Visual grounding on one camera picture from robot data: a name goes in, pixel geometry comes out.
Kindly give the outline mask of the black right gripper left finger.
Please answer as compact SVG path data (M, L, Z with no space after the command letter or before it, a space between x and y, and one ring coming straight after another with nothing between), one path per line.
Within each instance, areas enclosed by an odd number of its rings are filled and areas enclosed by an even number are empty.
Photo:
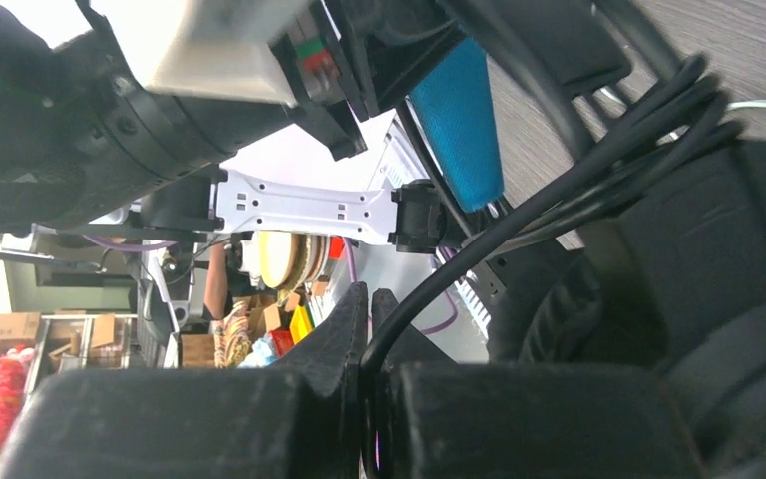
M46 379L0 478L355 478L368 289L261 368L85 369Z

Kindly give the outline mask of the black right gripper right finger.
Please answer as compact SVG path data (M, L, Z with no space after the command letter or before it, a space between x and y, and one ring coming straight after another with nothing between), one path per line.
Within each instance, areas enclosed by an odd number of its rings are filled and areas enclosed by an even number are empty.
M653 374L609 364L459 364L414 327L373 379L375 478L702 478Z

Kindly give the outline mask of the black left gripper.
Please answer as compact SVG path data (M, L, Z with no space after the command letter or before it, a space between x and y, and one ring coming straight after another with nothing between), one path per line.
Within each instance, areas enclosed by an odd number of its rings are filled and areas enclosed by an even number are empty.
M367 146L359 125L393 109L465 38L434 1L312 1L272 46L291 117L334 160Z

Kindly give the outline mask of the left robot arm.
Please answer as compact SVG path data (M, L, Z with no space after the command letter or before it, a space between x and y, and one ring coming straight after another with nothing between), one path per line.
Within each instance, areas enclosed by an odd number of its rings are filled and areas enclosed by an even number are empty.
M295 125L335 160L463 39L432 1L81 1L51 48L0 5L0 233L441 239L433 190L339 192L220 164Z

